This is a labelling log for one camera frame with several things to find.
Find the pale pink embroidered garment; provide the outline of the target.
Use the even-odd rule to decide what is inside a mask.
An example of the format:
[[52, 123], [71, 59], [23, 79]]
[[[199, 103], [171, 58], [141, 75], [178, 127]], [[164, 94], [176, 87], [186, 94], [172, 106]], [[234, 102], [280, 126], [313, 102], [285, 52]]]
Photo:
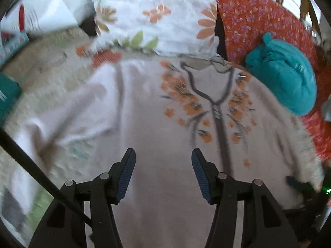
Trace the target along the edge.
[[285, 178], [321, 187], [322, 169], [301, 123], [247, 71], [211, 61], [104, 63], [55, 108], [31, 118], [16, 143], [41, 168], [47, 149], [87, 141], [72, 172], [88, 181], [126, 149], [136, 166], [114, 215], [124, 247], [203, 247], [214, 208], [191, 164], [199, 148], [234, 179], [264, 181], [286, 209], [301, 202]]

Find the teal cardboard box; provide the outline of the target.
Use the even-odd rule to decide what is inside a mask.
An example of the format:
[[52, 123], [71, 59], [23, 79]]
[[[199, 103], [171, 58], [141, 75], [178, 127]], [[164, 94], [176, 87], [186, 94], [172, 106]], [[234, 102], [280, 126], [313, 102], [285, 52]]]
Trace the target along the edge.
[[16, 105], [19, 97], [22, 94], [22, 88], [20, 85], [13, 80], [12, 78], [7, 77], [5, 74], [1, 73], [0, 75], [0, 125], [4, 126], [6, 119], [11, 114], [14, 106]]

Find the teal plush towel bundle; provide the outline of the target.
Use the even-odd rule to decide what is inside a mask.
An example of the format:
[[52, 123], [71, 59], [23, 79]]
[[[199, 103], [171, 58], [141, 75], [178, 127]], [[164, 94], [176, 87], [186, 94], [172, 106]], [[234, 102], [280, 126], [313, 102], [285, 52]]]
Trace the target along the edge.
[[262, 82], [288, 110], [306, 115], [317, 100], [317, 81], [307, 57], [270, 32], [245, 59], [246, 69]]

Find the patchwork heart quilt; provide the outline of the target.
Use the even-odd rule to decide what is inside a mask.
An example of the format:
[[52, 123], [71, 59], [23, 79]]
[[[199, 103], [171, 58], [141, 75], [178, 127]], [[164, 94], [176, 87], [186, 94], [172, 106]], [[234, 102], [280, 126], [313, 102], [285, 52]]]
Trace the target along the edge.
[[[104, 51], [95, 56], [84, 55], [90, 39], [79, 28], [45, 35], [33, 40], [4, 69], [6, 76], [16, 80], [22, 95], [5, 122], [5, 131], [14, 137], [24, 121], [53, 109], [68, 94], [82, 85], [103, 62], [117, 62], [120, 55]], [[67, 179], [89, 181], [111, 167], [100, 153], [100, 138], [73, 141], [64, 145], [51, 144], [42, 153], [49, 169], [49, 178], [57, 186]], [[10, 219], [17, 202], [9, 194], [15, 170], [19, 165], [1, 151], [1, 219], [7, 229], [24, 247], [52, 201], [52, 196], [38, 187], [32, 209], [22, 218]]]

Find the red floral blanket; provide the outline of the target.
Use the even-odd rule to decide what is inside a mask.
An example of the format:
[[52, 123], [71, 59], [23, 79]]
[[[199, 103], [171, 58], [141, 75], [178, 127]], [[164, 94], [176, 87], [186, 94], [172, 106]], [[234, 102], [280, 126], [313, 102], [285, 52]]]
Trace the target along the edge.
[[330, 96], [330, 66], [326, 65], [303, 23], [283, 6], [272, 0], [217, 0], [224, 36], [221, 53], [243, 65], [247, 54], [270, 32], [275, 39], [286, 41], [302, 51], [313, 66], [317, 79], [317, 101], [312, 111], [302, 117], [313, 137], [317, 154], [330, 161], [330, 122], [321, 114], [321, 107]]

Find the white floral pillow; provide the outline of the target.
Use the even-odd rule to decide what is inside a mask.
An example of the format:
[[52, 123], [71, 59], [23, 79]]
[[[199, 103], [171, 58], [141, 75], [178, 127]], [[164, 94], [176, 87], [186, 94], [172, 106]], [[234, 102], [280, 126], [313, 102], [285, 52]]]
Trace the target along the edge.
[[97, 37], [91, 53], [119, 46], [208, 59], [217, 52], [216, 0], [93, 1]]

